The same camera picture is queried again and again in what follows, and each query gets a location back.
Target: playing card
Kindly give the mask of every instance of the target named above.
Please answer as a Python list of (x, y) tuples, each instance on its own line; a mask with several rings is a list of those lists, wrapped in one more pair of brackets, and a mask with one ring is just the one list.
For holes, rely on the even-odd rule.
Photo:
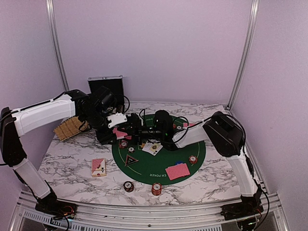
[(118, 131), (117, 128), (113, 129), (113, 133), (116, 134), (116, 139), (117, 140), (123, 139), (125, 136), (127, 136), (126, 132)]
[(142, 150), (152, 155), (156, 155), (162, 148), (163, 146), (160, 143), (146, 142)]
[(187, 164), (179, 164), (166, 168), (170, 180), (190, 175)]
[(187, 128), (187, 123), (183, 123), (183, 128)]
[(92, 177), (106, 176), (106, 162), (104, 158), (92, 160), (91, 175)]

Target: lavender wall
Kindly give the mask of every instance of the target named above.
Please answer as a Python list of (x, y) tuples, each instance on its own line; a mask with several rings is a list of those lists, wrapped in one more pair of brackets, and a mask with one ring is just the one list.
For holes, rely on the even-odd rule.
[[(63, 91), (45, 1), (2, 0), (0, 9), (0, 109), (27, 106)], [(39, 128), (22, 137), (24, 149), (36, 167), (51, 142), (54, 126)], [(0, 230), (5, 231), (21, 184), (9, 167), (0, 168)]]
[(308, 1), (262, 0), (234, 113), (291, 230), (307, 230)]
[(227, 103), (249, 0), (55, 0), (70, 88), (123, 74), (133, 101)]

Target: marble surface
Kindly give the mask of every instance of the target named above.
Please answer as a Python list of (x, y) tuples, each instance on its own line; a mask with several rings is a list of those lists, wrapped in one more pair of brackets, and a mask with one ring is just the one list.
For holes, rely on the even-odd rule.
[[(185, 116), (189, 122), (198, 122), (215, 111), (224, 112), (221, 105), (181, 103), (132, 103), (128, 113), (146, 114), (159, 109), (173, 116)], [(55, 137), (44, 156), (39, 173), (51, 185), (59, 198), (109, 205), (183, 205), (213, 202), (240, 197), (240, 187), (228, 161), (220, 156), (210, 141), (201, 168), (189, 179), (163, 186), (162, 194), (154, 196), (151, 185), (126, 176), (116, 165), (111, 145), (100, 145), (95, 132), (78, 134), (60, 142)], [(106, 158), (107, 176), (91, 177), (91, 160)], [(123, 183), (130, 180), (135, 190), (126, 192)]]

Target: metal extrusion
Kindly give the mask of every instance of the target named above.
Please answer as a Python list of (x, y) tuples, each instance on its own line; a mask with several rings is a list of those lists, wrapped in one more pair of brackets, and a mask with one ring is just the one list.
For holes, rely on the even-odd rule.
[[(220, 214), (221, 206), (230, 203), (240, 202), (240, 199), (230, 199), (218, 202), (193, 205), (169, 205), (169, 206), (122, 206), (122, 205), (99, 205), (83, 202), (75, 202), (78, 205), (75, 219), (70, 219), (74, 231), (102, 228), (104, 231), (133, 231), (133, 230), (155, 230), (155, 231), (195, 231), (206, 230), (208, 227), (237, 222), (242, 219), (225, 221)], [(266, 213), (268, 205), (266, 198), (261, 197)], [(279, 227), (284, 227), (283, 211), (280, 200), (276, 193), (269, 195), (270, 212), (276, 213)], [(36, 211), (36, 200), (31, 193), (22, 191), (11, 221), (9, 230), (19, 230), (22, 220), (29, 218), (50, 224), (50, 215)], [(58, 227), (65, 227), (64, 221), (53, 224)]]
[(258, 9), (259, 9), (259, 0), (252, 0), (251, 12), (250, 12), (250, 17), (249, 17), (249, 22), (248, 22), (248, 30), (247, 30), (244, 50), (243, 50), (240, 66), (239, 66), (239, 69), (237, 71), (235, 83), (234, 83), (234, 86), (233, 86), (233, 89), (232, 89), (232, 92), (231, 92), (231, 96), (229, 98), (229, 102), (228, 102), (228, 105), (227, 105), (227, 107), (230, 110), (232, 109), (232, 107), (234, 105), (237, 93), (238, 93), (239, 88), (240, 88), (241, 81), (243, 79), (247, 57), (248, 57), (248, 54), (249, 54), (249, 51), (250, 51), (250, 48), (251, 48), (251, 44), (252, 44), (252, 40), (253, 40), (253, 37), (254, 37), (255, 28), (256, 28)]
[(56, 20), (55, 20), (54, 11), (53, 11), (53, 0), (46, 0), (46, 6), (47, 6), (47, 13), (48, 13), (48, 20), (49, 20), (50, 29), (51, 29), (53, 48), (55, 51), (62, 84), (63, 84), (65, 91), (69, 91), (69, 86), (68, 86), (68, 82), (67, 82), (67, 78), (66, 78), (66, 74), (64, 70), (63, 60), (62, 60), (61, 52), (60, 52), (60, 44), (58, 40)]

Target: green poker mat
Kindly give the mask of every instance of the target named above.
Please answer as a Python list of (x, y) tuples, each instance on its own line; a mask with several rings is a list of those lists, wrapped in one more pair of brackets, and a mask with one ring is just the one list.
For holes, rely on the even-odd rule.
[[(147, 126), (153, 125), (154, 115), (146, 115)], [(174, 123), (176, 126), (183, 126), (186, 121), (183, 119), (177, 119)], [(154, 184), (156, 182), (162, 185), (170, 185), (181, 182), (188, 179), (194, 173), (198, 171), (205, 159), (205, 143), (203, 141), (198, 143), (193, 143), (184, 148), (178, 149), (176, 151), (168, 151), (162, 148), (156, 156), (150, 153), (142, 151), (140, 145), (132, 145), (128, 142), (128, 146), (124, 149), (119, 148), (118, 140), (116, 144), (112, 145), (112, 154), (117, 166), (124, 172), (127, 176), (132, 179), (145, 184)], [(129, 153), (128, 148), (133, 146), (135, 152)], [(127, 155), (139, 160), (129, 166), (125, 166), (125, 161)], [(194, 155), (198, 158), (196, 164), (191, 164), (189, 162), (189, 157)], [(166, 168), (176, 165), (177, 162), (186, 163), (190, 172), (189, 176), (177, 178), (175, 180), (170, 180)]]

